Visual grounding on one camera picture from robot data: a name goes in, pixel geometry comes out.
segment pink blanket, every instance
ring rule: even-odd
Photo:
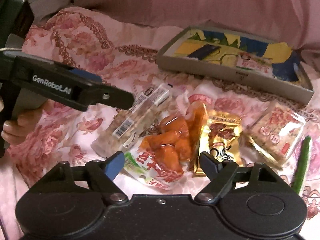
[[[305,108],[263,92],[215,79],[197,79],[192,75],[161,72],[155,56],[164,44],[181,31],[178,27],[138,27],[111,19],[103,14],[83,8],[60,11],[43,27],[33,26],[23,50],[26,53],[53,59],[86,69],[100,75],[104,82],[135,95],[144,90],[153,78],[179,86],[183,90],[205,90],[215,101],[215,109],[239,114],[244,125],[249,125],[266,109],[270,100],[292,107],[307,120],[304,135],[314,140],[312,160],[305,184],[303,199],[308,207],[308,220],[301,234],[306,240],[318,239],[320,222],[320,103],[319,76],[309,66],[305,68],[316,89],[316,94]],[[100,159],[90,144],[105,130],[119,112],[118,109],[96,105],[86,113],[55,103],[50,113],[45,113],[36,130],[17,147],[11,147],[2,160],[0,177],[0,215],[10,240],[21,236],[14,218],[14,207],[19,197],[58,161],[72,165],[84,165]],[[292,180],[300,144],[288,166],[279,175],[288,183]],[[248,148],[241,150],[246,165],[259,160]],[[147,187],[134,179],[119,174],[115,183],[129,196],[133,193],[157,194],[158,190]],[[206,184],[207,178],[192,178],[186,174],[169,194],[191,193],[193,196]]]

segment pillow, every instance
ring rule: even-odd
[[[212,21],[216,27],[285,41],[318,65],[320,0],[75,0],[122,21],[151,26],[187,27]]]

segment cucumber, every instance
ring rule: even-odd
[[[301,145],[300,156],[297,164],[297,169],[294,174],[294,181],[292,189],[299,195],[302,196],[304,183],[306,181],[307,173],[310,165],[312,138],[307,136]]]

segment finger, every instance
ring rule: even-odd
[[[48,99],[42,104],[41,108],[46,112],[51,111],[52,109],[54,109],[54,101]]]
[[[5,131],[1,132],[1,137],[10,145],[14,145],[14,146],[23,143],[26,139],[26,137],[14,136],[12,134],[6,133]]]
[[[42,116],[42,108],[26,111],[18,116],[17,124],[22,127],[35,127]]]
[[[2,101],[2,97],[0,97],[0,112],[4,109],[4,104]]]
[[[30,124],[26,127],[20,126],[17,124],[16,121],[6,121],[3,124],[3,130],[4,132],[15,135],[15,136],[27,136],[29,133],[31,133],[36,124]]]

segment screw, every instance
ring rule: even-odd
[[[197,199],[201,202],[207,202],[213,200],[213,196],[210,193],[199,193]]]
[[[166,203],[166,201],[164,200],[164,199],[157,199],[157,202],[159,203],[159,204],[161,204],[161,205],[163,205],[163,204],[165,204]]]
[[[127,196],[125,194],[122,193],[113,193],[110,196],[110,199],[114,202],[122,202],[125,201],[127,199]]]
[[[109,95],[109,94],[104,94],[104,95],[102,96],[102,98],[103,98],[104,100],[108,100],[108,99],[110,98],[110,95]]]

